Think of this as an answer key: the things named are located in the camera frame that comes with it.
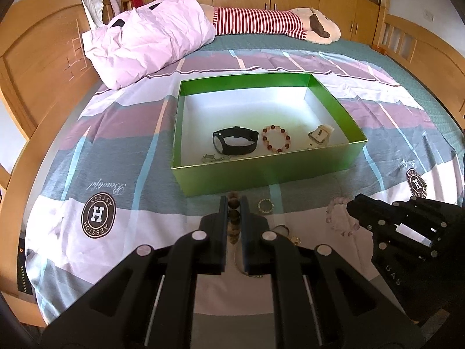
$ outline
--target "open box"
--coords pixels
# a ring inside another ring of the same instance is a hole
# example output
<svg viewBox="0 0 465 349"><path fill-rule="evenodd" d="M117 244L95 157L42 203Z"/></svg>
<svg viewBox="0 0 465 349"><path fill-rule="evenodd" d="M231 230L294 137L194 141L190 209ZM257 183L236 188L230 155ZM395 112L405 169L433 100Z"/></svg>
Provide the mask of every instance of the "open box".
<svg viewBox="0 0 465 349"><path fill-rule="evenodd" d="M281 126L291 147L273 154L259 136L248 155L218 154L212 134L240 126L262 132ZM327 147L311 148L308 133L334 128ZM367 139L339 101L310 73L252 73L181 83L172 170L186 196L243 190L347 169ZM224 161L202 163L205 154Z"/></svg>

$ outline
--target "striped plush toy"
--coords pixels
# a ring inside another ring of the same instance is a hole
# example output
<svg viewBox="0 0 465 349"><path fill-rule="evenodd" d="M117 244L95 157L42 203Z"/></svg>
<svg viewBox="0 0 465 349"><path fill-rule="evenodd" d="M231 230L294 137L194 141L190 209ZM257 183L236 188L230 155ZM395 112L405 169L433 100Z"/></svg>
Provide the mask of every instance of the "striped plush toy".
<svg viewBox="0 0 465 349"><path fill-rule="evenodd" d="M216 35L284 34L319 44L329 44L341 37L338 25L316 9L278 11L216 8L210 5L201 7L213 23Z"/></svg>

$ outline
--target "wristwatch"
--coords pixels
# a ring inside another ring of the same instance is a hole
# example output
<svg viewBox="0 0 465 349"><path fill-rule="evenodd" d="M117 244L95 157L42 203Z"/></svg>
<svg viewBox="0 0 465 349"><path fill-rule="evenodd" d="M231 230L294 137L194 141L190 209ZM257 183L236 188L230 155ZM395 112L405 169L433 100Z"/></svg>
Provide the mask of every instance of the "wristwatch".
<svg viewBox="0 0 465 349"><path fill-rule="evenodd" d="M245 138L250 142L249 145L230 145L226 144L225 138ZM240 156L251 154L257 148L257 141L259 139L259 133L257 131L250 130L239 126L231 128L224 128L222 130L215 131L213 133L213 145L220 154Z"/></svg>

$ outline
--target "black circular emblem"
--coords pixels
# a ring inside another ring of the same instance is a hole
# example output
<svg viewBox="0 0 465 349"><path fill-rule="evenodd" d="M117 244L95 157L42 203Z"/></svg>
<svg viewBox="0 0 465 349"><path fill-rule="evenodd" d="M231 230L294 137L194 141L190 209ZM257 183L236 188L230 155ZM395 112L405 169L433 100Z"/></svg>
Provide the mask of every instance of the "black circular emblem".
<svg viewBox="0 0 465 349"><path fill-rule="evenodd" d="M108 193L97 193L90 198L82 210L81 222L84 233L92 239L105 236L113 227L116 205Z"/></svg>
<svg viewBox="0 0 465 349"><path fill-rule="evenodd" d="M426 182L421 178L415 169L409 169L407 171L407 182L410 186L410 191L415 197L426 198L428 193L428 186Z"/></svg>

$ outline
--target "wall socket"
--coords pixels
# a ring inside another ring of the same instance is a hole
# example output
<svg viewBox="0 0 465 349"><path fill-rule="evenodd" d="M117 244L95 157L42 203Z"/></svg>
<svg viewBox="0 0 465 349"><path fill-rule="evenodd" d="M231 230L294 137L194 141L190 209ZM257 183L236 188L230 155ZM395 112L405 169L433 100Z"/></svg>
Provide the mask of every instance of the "wall socket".
<svg viewBox="0 0 465 349"><path fill-rule="evenodd" d="M432 14L432 12L430 12L429 10L426 10L424 9L423 10L423 18L429 22L433 22L434 20L434 15Z"/></svg>

